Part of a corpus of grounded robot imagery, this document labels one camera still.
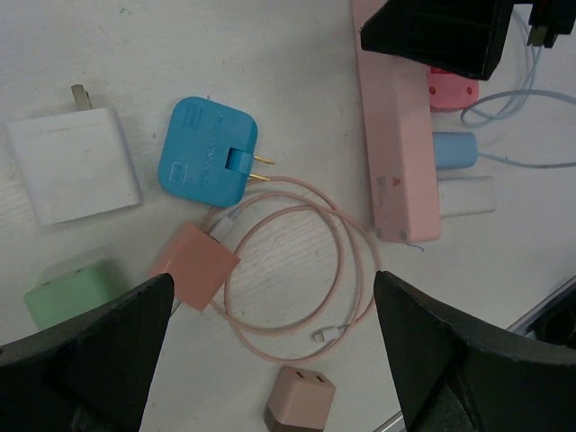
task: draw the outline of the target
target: white plug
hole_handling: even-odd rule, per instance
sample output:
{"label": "white plug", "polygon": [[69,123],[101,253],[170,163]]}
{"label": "white plug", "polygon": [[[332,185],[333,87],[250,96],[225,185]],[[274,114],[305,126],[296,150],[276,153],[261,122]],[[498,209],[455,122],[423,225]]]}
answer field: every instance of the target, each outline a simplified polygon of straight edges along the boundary
{"label": "white plug", "polygon": [[490,176],[440,180],[438,192],[443,218],[496,210],[496,184]]}
{"label": "white plug", "polygon": [[8,136],[41,226],[140,203],[116,113],[92,109],[74,85],[77,112],[8,124]]}

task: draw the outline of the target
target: table surface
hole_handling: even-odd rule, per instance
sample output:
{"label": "table surface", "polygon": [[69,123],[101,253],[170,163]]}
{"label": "table surface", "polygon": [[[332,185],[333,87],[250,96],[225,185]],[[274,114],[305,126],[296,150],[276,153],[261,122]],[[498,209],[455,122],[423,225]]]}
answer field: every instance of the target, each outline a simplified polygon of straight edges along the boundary
{"label": "table surface", "polygon": [[[576,36],[544,54],[537,87],[576,95]],[[40,0],[3,2],[0,14],[0,119],[11,122],[73,109],[83,84],[95,107],[121,117],[144,204],[40,228],[23,180],[0,138],[0,343],[34,332],[23,294],[57,263],[107,255],[133,284],[186,220],[207,208],[167,196],[157,163],[175,103],[210,97],[252,114],[258,153],[277,160],[262,175],[309,181],[367,228],[370,196],[349,0]],[[484,95],[517,86],[526,71],[512,24],[502,64]],[[576,111],[533,98],[516,118],[478,132],[483,149],[525,161],[576,160]],[[461,129],[455,114],[434,117],[439,131]],[[506,327],[574,274],[576,170],[535,171],[481,161],[452,176],[492,175],[498,210],[443,221],[424,252],[380,244],[384,267],[426,293]],[[272,208],[242,214],[239,235]],[[316,327],[344,321],[354,268]],[[329,288],[335,250],[320,219],[299,213],[257,235],[233,280],[243,320],[281,326],[314,309]],[[365,270],[372,277],[374,270]],[[253,338],[267,352],[314,349],[310,331]],[[377,318],[335,352],[309,364],[337,386],[329,432],[371,432],[398,409]],[[213,310],[181,308],[171,320],[143,420],[143,432],[265,431],[263,407],[277,365],[251,355]]]}

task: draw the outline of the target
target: blue charger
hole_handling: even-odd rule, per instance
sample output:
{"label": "blue charger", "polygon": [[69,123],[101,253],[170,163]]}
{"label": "blue charger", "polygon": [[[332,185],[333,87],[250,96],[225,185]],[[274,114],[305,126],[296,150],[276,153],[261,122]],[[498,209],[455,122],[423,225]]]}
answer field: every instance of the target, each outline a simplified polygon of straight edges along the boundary
{"label": "blue charger", "polygon": [[478,142],[471,132],[437,132],[434,153],[436,169],[469,168],[478,160]]}
{"label": "blue charger", "polygon": [[186,200],[235,205],[251,176],[257,136],[256,122],[245,112],[188,97],[172,112],[158,181],[166,192]]}

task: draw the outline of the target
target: wall charger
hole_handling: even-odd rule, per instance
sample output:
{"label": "wall charger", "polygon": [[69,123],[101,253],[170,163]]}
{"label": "wall charger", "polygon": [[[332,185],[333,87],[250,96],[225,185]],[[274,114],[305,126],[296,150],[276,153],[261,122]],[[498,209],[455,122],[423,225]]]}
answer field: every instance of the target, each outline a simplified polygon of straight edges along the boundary
{"label": "wall charger", "polygon": [[322,432],[335,394],[324,374],[285,366],[266,404],[266,426],[270,432]]}
{"label": "wall charger", "polygon": [[14,157],[41,226],[140,203],[122,126],[114,110],[92,109],[81,85],[78,112],[7,125]]}
{"label": "wall charger", "polygon": [[111,302],[127,289],[112,266],[99,261],[36,286],[24,295],[24,303],[38,330],[44,330]]}
{"label": "wall charger", "polygon": [[438,182],[442,218],[492,213],[496,210],[494,178],[450,178]]}
{"label": "wall charger", "polygon": [[176,298],[204,311],[239,262],[236,254],[187,222],[161,252],[150,276],[171,274]]}
{"label": "wall charger", "polygon": [[258,128],[245,112],[201,97],[180,101],[170,119],[158,181],[166,192],[186,200],[230,207],[244,196],[254,160]]}

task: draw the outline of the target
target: light blue plug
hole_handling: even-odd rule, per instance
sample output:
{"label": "light blue plug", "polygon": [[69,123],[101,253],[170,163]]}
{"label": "light blue plug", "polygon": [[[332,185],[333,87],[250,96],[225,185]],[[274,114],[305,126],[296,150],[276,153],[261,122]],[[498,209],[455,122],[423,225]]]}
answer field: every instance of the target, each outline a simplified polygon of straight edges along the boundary
{"label": "light blue plug", "polygon": [[436,169],[473,167],[478,160],[478,142],[470,132],[438,132],[434,134]]}

